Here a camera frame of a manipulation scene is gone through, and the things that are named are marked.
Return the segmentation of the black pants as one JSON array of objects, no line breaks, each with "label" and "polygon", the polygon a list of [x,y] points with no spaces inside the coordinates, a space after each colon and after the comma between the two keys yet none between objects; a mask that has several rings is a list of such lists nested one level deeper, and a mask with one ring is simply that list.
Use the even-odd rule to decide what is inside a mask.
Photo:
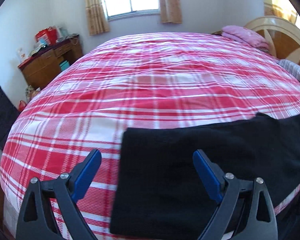
[{"label": "black pants", "polygon": [[110,232],[196,239],[224,197],[213,165],[237,179],[264,179],[278,206],[300,184],[300,115],[277,120],[257,113],[188,128],[127,129]]}]

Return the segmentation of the black chair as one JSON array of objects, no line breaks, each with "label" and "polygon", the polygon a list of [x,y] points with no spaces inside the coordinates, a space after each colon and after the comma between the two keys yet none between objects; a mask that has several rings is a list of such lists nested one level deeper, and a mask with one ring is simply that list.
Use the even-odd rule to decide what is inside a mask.
[{"label": "black chair", "polygon": [[8,134],[20,112],[11,103],[7,95],[0,87],[0,149],[3,150]]}]

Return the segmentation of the colourful bags on floor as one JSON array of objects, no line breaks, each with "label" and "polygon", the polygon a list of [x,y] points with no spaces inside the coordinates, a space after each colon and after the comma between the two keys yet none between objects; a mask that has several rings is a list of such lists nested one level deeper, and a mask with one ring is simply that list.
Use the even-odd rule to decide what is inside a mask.
[{"label": "colourful bags on floor", "polygon": [[18,105],[18,111],[22,112],[27,104],[41,91],[40,88],[34,89],[31,85],[29,85],[25,90],[26,101],[20,100]]}]

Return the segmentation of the striped pillow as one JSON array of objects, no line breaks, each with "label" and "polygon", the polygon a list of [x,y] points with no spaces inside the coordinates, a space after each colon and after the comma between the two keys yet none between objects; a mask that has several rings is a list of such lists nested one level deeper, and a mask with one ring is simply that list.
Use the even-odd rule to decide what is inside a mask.
[{"label": "striped pillow", "polygon": [[300,82],[300,65],[287,59],[279,60],[278,64]]}]

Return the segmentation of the brown wooden desk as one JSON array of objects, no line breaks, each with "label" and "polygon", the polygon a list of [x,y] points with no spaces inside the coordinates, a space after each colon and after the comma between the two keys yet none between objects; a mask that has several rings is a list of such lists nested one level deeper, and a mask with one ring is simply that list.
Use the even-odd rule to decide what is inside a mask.
[{"label": "brown wooden desk", "polygon": [[67,61],[74,64],[83,56],[78,34],[38,51],[32,57],[19,64],[26,83],[33,88],[45,88],[61,72],[61,63]]}]

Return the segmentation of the red plaid bed cover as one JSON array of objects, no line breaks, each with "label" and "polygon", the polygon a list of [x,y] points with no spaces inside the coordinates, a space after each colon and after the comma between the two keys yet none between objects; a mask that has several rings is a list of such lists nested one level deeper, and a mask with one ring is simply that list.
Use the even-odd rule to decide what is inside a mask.
[{"label": "red plaid bed cover", "polygon": [[21,112],[0,181],[19,211],[30,179],[57,178],[96,148],[102,164],[78,205],[97,237],[110,213],[120,143],[129,127],[179,128],[300,114],[300,82],[277,59],[210,34],[152,33],[109,40],[50,82]]}]

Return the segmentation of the cream wooden headboard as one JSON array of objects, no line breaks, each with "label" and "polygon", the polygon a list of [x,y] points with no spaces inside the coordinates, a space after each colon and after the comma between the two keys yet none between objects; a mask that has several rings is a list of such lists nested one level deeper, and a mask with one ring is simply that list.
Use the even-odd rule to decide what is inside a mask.
[{"label": "cream wooden headboard", "polygon": [[300,65],[300,29],[296,25],[276,16],[263,16],[248,22],[245,27],[268,41],[272,56]]}]

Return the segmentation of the pink folded blanket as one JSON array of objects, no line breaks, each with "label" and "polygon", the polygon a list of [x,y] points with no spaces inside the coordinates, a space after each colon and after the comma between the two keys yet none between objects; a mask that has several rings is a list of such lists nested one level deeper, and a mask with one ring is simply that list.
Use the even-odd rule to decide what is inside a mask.
[{"label": "pink folded blanket", "polygon": [[257,49],[269,50],[269,42],[263,36],[245,27],[227,25],[222,28],[222,36]]}]

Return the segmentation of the red gift bag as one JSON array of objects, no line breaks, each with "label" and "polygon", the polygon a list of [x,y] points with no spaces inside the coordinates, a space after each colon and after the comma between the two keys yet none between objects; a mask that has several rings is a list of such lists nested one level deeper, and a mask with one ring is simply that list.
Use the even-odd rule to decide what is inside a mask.
[{"label": "red gift bag", "polygon": [[35,35],[36,41],[44,40],[48,45],[55,45],[57,43],[57,29],[55,27],[48,27],[39,31]]}]

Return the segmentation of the beige left curtain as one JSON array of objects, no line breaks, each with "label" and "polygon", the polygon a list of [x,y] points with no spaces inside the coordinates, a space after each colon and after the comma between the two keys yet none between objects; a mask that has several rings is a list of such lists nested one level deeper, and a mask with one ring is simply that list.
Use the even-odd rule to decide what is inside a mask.
[{"label": "beige left curtain", "polygon": [[85,11],[90,36],[110,32],[103,0],[85,0]]}]

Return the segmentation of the beige curtain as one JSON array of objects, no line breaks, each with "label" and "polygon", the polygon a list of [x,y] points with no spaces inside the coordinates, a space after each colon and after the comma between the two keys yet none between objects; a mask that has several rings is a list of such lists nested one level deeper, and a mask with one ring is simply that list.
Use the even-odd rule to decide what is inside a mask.
[{"label": "beige curtain", "polygon": [[85,0],[85,11],[90,36],[110,32],[103,0]]},{"label": "beige curtain", "polygon": [[182,24],[180,0],[159,0],[162,23]]}]

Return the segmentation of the yellow side curtain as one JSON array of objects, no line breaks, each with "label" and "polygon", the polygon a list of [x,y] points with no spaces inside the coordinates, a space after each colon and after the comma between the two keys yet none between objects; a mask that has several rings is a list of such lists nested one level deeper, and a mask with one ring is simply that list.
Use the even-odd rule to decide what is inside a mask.
[{"label": "yellow side curtain", "polygon": [[263,2],[265,16],[276,16],[292,24],[296,23],[298,13],[289,0],[263,0]]}]

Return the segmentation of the beige right curtain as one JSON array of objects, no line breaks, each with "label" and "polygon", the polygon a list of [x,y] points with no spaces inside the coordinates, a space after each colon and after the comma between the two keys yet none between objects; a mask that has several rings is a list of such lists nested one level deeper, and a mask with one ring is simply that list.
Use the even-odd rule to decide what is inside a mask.
[{"label": "beige right curtain", "polygon": [[162,23],[182,24],[180,0],[159,0]]}]

